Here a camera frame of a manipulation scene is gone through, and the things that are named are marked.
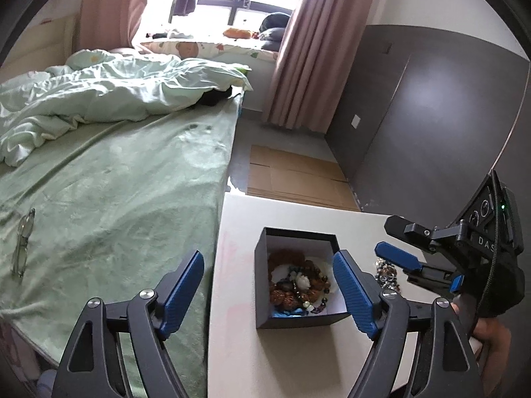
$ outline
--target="table top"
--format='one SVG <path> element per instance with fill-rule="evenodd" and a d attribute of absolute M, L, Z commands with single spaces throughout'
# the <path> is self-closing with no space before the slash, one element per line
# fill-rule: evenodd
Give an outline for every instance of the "table top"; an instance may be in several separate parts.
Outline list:
<path fill-rule="evenodd" d="M 226 193 L 214 265 L 208 392 L 216 398 L 346 398 L 372 341 L 351 316 L 330 326 L 257 331 L 254 247 L 264 227 L 335 234 L 362 271 L 376 273 L 374 247 L 388 241 L 424 261 L 422 252 L 386 234 L 387 216 L 339 211 Z M 407 283 L 401 293 L 431 303 L 436 294 Z M 395 388 L 407 383 L 415 351 L 410 333 Z"/>

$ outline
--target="open box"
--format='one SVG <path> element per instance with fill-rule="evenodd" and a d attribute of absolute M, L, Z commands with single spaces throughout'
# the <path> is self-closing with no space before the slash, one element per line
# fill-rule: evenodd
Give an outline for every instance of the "open box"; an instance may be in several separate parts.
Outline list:
<path fill-rule="evenodd" d="M 267 260 L 280 250 L 301 251 L 305 258 L 326 265 L 330 281 L 327 306 L 319 314 L 307 316 L 274 317 L 275 307 L 269 300 L 269 277 Z M 331 325 L 350 314 L 347 312 L 343 295 L 332 272 L 333 257 L 339 251 L 335 235 L 297 230 L 264 228 L 254 250 L 254 288 L 257 329 L 277 329 Z"/>

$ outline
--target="gray floor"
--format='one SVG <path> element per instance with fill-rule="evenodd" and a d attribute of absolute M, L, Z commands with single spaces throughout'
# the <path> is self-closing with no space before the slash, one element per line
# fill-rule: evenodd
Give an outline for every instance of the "gray floor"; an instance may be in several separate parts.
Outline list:
<path fill-rule="evenodd" d="M 261 112 L 244 109 L 238 119 L 228 168 L 228 191 L 247 192 L 251 145 L 267 146 L 316 159 L 336 161 L 324 135 L 264 124 L 260 121 L 260 117 Z"/>

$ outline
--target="pink curtain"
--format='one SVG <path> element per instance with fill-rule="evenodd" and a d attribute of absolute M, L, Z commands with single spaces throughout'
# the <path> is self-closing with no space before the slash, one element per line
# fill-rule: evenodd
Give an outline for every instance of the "pink curtain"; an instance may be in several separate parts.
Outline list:
<path fill-rule="evenodd" d="M 83 0 L 78 49 L 132 46 L 148 0 Z"/>
<path fill-rule="evenodd" d="M 325 133 L 347 81 L 372 0 L 302 0 L 289 22 L 264 121 Z"/>

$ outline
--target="wall outlet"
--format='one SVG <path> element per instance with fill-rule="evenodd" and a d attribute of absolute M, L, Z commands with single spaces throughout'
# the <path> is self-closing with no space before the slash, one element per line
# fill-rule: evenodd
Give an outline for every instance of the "wall outlet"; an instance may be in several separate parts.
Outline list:
<path fill-rule="evenodd" d="M 358 115 L 354 115 L 354 118 L 352 118 L 352 127 L 358 128 L 358 124 L 361 121 L 361 118 Z"/>

